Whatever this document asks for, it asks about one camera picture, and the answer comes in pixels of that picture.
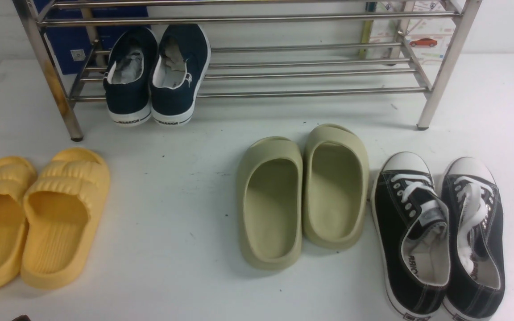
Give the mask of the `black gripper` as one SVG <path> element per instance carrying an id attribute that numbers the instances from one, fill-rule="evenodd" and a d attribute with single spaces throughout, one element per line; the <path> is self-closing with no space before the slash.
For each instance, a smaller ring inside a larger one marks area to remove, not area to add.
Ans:
<path id="1" fill-rule="evenodd" d="M 20 315 L 16 318 L 12 319 L 12 321 L 31 321 L 31 319 L 27 315 Z"/>

